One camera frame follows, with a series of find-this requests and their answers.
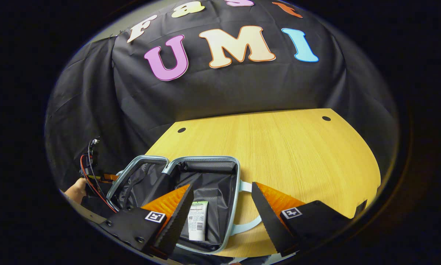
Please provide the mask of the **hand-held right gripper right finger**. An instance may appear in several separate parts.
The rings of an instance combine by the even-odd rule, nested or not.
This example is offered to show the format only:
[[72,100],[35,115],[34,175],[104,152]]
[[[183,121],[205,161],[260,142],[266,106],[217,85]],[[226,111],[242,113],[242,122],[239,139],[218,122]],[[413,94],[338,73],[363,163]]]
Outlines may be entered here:
[[276,251],[286,256],[324,244],[351,222],[320,200],[305,203],[262,183],[251,196]]

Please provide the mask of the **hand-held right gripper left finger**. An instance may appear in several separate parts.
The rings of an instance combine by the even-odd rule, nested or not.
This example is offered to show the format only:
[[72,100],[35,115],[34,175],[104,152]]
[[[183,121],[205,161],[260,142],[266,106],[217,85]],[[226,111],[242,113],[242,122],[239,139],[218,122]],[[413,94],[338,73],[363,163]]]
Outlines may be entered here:
[[167,259],[180,238],[193,200],[193,187],[187,184],[140,208],[122,209],[100,227],[141,253]]

